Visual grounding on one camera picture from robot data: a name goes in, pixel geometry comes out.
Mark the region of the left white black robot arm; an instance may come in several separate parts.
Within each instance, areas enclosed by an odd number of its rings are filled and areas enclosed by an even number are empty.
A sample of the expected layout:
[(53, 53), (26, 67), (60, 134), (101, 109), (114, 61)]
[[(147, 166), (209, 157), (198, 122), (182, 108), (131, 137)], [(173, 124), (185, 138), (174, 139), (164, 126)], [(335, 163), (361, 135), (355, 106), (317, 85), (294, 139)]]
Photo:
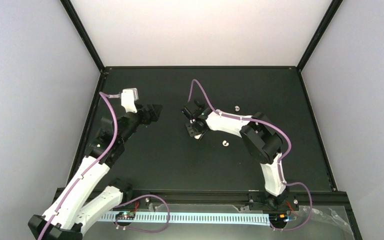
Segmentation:
[(140, 125), (157, 122), (161, 104), (136, 104), (136, 112), (121, 116), (121, 107), (102, 116), (100, 128), (85, 150), (81, 164), (54, 203), (41, 215), (33, 215), (28, 227), (37, 240), (81, 240), (88, 229), (109, 210), (132, 199), (130, 183), (113, 179), (94, 199), (96, 185), (125, 151), (125, 143)]

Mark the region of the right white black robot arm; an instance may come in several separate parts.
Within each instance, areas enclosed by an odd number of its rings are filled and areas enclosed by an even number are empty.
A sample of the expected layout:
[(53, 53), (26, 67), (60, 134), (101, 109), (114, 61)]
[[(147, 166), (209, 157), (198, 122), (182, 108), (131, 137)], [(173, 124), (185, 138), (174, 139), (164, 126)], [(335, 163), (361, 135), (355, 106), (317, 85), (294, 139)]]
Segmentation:
[(185, 124), (190, 137), (201, 140), (209, 131), (225, 132), (240, 137), (251, 157), (261, 167), (266, 191), (265, 204), (273, 210), (279, 209), (287, 195), (287, 186), (281, 164), (283, 140), (269, 129), (265, 115), (236, 115), (213, 111), (197, 100), (186, 103), (181, 112), (188, 118)]

